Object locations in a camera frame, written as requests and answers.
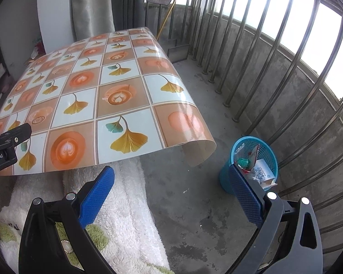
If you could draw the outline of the metal balcony railing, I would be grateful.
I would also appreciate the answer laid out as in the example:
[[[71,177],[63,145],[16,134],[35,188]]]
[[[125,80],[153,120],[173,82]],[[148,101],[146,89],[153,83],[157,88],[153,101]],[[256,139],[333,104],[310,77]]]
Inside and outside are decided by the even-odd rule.
[[[177,8],[167,29],[200,51],[212,48],[209,73],[190,60],[177,63],[177,70],[217,148],[195,167],[188,166],[181,147],[143,159],[157,228],[163,236],[249,233],[252,225],[234,196],[222,190],[218,173],[233,143],[252,135],[277,158],[275,191],[288,200],[308,197],[325,247],[343,245],[343,99],[324,83],[343,50],[343,16],[324,66],[314,69],[253,27],[211,16],[196,20],[195,14]]]

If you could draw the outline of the clear red printed plastic wrapper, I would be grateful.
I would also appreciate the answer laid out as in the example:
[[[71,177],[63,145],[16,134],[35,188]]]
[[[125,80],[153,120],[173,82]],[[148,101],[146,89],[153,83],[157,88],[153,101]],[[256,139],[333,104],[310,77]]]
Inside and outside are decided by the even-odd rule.
[[[248,159],[250,162],[250,165],[254,166],[257,158],[258,158],[258,153],[260,150],[260,144],[256,144],[255,147],[252,149],[252,151],[249,153]]]

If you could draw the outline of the blue mesh trash basket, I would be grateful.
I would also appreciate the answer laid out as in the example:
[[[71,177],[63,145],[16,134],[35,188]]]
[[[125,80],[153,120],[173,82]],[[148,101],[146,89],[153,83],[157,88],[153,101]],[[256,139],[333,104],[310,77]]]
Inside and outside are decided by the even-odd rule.
[[[230,158],[219,173],[219,182],[223,190],[233,194],[229,180],[231,165],[247,179],[258,181],[264,191],[277,185],[278,161],[271,147],[263,140],[244,136],[237,140],[230,151]]]

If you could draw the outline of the grey curtain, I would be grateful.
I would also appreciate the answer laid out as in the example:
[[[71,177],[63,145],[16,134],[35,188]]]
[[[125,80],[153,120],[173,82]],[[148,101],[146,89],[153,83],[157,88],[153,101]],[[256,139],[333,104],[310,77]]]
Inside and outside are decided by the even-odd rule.
[[[70,0],[77,40],[115,31],[111,0]]]

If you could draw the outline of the blue white medicine box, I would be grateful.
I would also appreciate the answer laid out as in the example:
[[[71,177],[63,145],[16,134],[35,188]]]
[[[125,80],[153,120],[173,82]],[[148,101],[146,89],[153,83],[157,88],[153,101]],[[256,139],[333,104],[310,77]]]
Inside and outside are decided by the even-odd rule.
[[[263,190],[269,190],[277,185],[276,178],[263,159],[257,160],[254,168],[247,174],[248,179],[257,181]]]

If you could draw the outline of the teal plastic bag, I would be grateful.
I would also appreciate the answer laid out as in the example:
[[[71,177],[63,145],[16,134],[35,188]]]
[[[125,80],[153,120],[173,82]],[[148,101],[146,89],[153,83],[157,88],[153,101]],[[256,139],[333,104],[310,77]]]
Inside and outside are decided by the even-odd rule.
[[[249,173],[252,169],[248,158],[239,158],[237,161],[234,161],[234,165],[243,173]]]

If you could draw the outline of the dark grey cabinet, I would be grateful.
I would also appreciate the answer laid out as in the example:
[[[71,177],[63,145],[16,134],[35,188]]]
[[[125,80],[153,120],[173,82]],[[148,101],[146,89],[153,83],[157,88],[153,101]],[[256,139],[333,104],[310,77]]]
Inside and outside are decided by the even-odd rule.
[[[145,26],[144,0],[111,0],[115,31]]]

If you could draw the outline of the patterned vinyl tablecloth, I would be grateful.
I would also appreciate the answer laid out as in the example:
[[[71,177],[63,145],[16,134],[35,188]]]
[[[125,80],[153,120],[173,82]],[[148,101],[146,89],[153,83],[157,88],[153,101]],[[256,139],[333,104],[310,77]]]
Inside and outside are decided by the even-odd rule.
[[[0,130],[31,126],[3,176],[96,166],[180,146],[197,166],[216,143],[145,28],[90,37],[30,64],[0,109]]]

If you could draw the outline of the white green fluffy garment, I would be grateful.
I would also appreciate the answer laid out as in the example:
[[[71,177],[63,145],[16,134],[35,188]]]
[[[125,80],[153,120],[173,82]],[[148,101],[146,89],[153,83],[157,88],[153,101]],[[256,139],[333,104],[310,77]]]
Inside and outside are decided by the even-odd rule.
[[[111,165],[19,176],[9,204],[0,211],[0,257],[18,273],[24,222],[32,201],[61,200],[79,192],[102,171],[113,171],[88,192],[78,221],[116,273],[171,273],[165,247],[147,204],[145,176],[138,158]]]

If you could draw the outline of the framed screen panel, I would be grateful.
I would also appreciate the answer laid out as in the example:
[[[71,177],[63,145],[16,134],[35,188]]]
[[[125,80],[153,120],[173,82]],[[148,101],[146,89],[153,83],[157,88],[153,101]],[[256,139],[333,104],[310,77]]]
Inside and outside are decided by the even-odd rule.
[[[184,61],[188,59],[189,49],[189,45],[174,46],[168,49],[167,56],[173,64]]]

